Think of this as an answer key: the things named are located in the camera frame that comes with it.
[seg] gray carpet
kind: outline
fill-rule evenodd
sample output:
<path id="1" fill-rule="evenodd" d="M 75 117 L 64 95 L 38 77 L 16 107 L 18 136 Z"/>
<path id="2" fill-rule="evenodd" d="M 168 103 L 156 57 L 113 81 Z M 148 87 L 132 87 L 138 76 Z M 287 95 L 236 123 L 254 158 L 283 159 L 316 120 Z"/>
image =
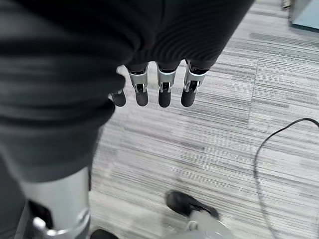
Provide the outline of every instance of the gray carpet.
<path id="1" fill-rule="evenodd" d="M 319 120 L 319 34 L 289 27 L 279 0 L 258 0 L 208 72 L 195 103 L 180 103 L 185 63 L 169 108 L 158 105 L 156 66 L 149 104 L 128 79 L 127 104 L 104 128 L 93 165 L 92 230 L 120 239 L 157 239 L 185 218 L 164 204 L 177 189 L 215 206 L 237 239 L 270 239 L 252 173 L 272 132 L 303 117 Z M 319 130 L 300 123 L 260 155 L 266 210 L 281 239 L 315 239 L 319 216 Z"/>

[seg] robotic finger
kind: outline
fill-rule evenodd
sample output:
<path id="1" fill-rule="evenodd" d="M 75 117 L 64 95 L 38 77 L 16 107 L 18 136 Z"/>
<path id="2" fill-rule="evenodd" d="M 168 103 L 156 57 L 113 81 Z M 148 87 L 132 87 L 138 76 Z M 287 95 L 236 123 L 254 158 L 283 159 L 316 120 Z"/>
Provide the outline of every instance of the robotic finger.
<path id="1" fill-rule="evenodd" d="M 159 105 L 163 108 L 166 108 L 170 105 L 171 89 L 174 84 L 176 69 L 178 65 L 178 61 L 170 63 L 157 62 Z"/>
<path id="2" fill-rule="evenodd" d="M 215 61 L 187 60 L 187 69 L 184 77 L 184 89 L 181 104 L 190 107 L 195 100 L 198 87 L 201 86 L 205 76 Z"/>
<path id="3" fill-rule="evenodd" d="M 127 65 L 130 79 L 135 90 L 136 102 L 139 106 L 146 106 L 148 97 L 148 63 Z"/>
<path id="4" fill-rule="evenodd" d="M 123 89 L 120 89 L 116 93 L 111 93 L 111 97 L 112 97 L 113 103 L 116 106 L 122 107 L 126 103 L 126 98 L 125 98 L 125 94 L 124 94 Z"/>

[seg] silver metal cylinder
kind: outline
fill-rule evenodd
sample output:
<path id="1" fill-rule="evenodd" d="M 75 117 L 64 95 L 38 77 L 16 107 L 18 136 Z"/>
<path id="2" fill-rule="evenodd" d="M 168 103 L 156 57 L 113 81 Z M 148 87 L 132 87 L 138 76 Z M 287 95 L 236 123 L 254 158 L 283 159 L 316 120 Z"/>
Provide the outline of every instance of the silver metal cylinder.
<path id="1" fill-rule="evenodd" d="M 165 239 L 234 239 L 231 231 L 206 211 L 193 211 L 188 217 L 185 231 Z"/>
<path id="2" fill-rule="evenodd" d="M 88 168 L 51 182 L 19 182 L 27 200 L 49 213 L 35 216 L 33 225 L 46 238 L 76 239 L 84 235 L 90 222 Z"/>

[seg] gray metal base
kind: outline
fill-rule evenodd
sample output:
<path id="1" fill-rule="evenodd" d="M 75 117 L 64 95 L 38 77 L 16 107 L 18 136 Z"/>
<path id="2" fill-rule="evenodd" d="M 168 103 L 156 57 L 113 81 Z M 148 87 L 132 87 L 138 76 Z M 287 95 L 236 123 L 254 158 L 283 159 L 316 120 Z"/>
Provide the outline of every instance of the gray metal base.
<path id="1" fill-rule="evenodd" d="M 185 231 L 165 239 L 234 239 L 234 236 L 224 224 L 208 212 L 193 211 L 188 218 Z"/>

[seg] metal joint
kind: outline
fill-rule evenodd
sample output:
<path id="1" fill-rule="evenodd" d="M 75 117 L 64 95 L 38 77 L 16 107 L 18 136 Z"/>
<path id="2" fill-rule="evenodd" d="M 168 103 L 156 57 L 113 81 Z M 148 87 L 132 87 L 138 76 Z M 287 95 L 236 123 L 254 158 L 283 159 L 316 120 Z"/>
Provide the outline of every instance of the metal joint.
<path id="1" fill-rule="evenodd" d="M 184 77 L 184 90 L 186 92 L 189 91 L 189 87 L 190 87 L 190 83 L 192 81 L 196 81 L 197 84 L 196 84 L 196 88 L 194 90 L 194 93 L 197 92 L 197 89 L 198 87 L 201 86 L 201 84 L 203 83 L 203 80 L 207 74 L 207 72 L 205 72 L 204 74 L 195 74 L 195 73 L 192 73 L 190 71 L 190 62 L 188 62 L 188 65 L 187 65 L 187 70 L 186 70 L 186 73 L 185 73 L 185 77 Z"/>
<path id="2" fill-rule="evenodd" d="M 163 93 L 163 84 L 168 83 L 168 93 L 171 92 L 171 88 L 174 85 L 176 70 L 172 72 L 163 72 L 158 66 L 158 85 L 159 91 Z"/>
<path id="3" fill-rule="evenodd" d="M 129 75 L 136 93 L 140 92 L 138 89 L 139 84 L 142 84 L 143 86 L 143 93 L 148 90 L 148 67 L 146 67 L 144 73 L 142 74 L 137 75 L 129 72 Z"/>
<path id="4" fill-rule="evenodd" d="M 88 182 L 87 167 L 55 181 L 20 181 L 25 197 L 50 212 L 50 215 L 36 215 L 32 221 L 46 238 L 74 239 L 88 229 L 90 222 Z M 52 225 L 47 225 L 48 219 L 52 221 Z"/>

